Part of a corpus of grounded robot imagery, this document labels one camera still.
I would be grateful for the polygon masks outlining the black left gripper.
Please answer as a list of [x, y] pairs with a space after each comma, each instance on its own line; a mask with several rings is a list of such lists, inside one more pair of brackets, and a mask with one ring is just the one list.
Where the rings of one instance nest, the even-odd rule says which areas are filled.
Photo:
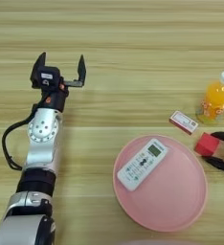
[[[36, 60], [30, 80], [32, 82], [32, 88], [39, 88], [37, 71], [40, 66], [45, 65], [46, 53], [43, 52]], [[86, 78], [86, 67], [84, 57], [80, 56], [78, 62], [78, 80], [73, 81], [62, 81], [58, 89], [54, 92], [43, 92], [42, 99], [44, 101], [41, 103], [41, 108], [55, 109], [59, 112], [64, 110], [66, 98], [69, 96], [69, 87], [79, 88], [83, 86], [83, 81]]]

